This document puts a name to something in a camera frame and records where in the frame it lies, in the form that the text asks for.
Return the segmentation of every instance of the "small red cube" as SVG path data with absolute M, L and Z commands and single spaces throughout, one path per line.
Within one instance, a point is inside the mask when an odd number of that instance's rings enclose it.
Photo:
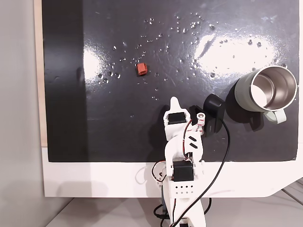
M 147 66 L 145 63 L 137 64 L 138 74 L 139 76 L 143 76 L 147 73 Z

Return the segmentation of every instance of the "mug handle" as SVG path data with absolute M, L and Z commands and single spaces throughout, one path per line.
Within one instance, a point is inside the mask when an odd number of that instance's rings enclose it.
M 274 124 L 280 124 L 286 121 L 284 109 L 278 111 L 264 112 L 265 117 Z

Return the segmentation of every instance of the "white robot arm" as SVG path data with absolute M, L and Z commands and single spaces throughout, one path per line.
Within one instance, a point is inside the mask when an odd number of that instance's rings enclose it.
M 164 114 L 165 134 L 168 141 L 165 147 L 166 167 L 163 174 L 163 196 L 174 224 L 181 214 L 200 195 L 203 188 L 203 146 L 201 134 L 205 115 L 197 114 L 198 124 L 191 125 L 190 114 L 181 109 L 178 99 L 171 98 L 170 110 Z M 205 217 L 201 201 L 183 216 L 179 226 L 205 227 Z

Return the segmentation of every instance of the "floor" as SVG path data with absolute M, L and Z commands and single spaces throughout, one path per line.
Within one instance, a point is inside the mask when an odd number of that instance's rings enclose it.
M 285 189 L 303 201 L 303 180 Z M 208 199 L 202 203 L 206 208 Z M 47 227 L 158 227 L 152 212 L 159 204 L 148 198 L 75 198 Z M 282 191 L 266 198 L 216 198 L 205 218 L 207 227 L 301 227 L 303 206 Z

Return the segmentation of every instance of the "mug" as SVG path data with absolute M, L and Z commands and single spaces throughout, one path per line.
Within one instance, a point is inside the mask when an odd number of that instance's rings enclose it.
M 297 82 L 282 66 L 268 66 L 242 76 L 235 87 L 235 98 L 245 110 L 263 112 L 272 123 L 286 121 L 284 109 L 294 100 Z

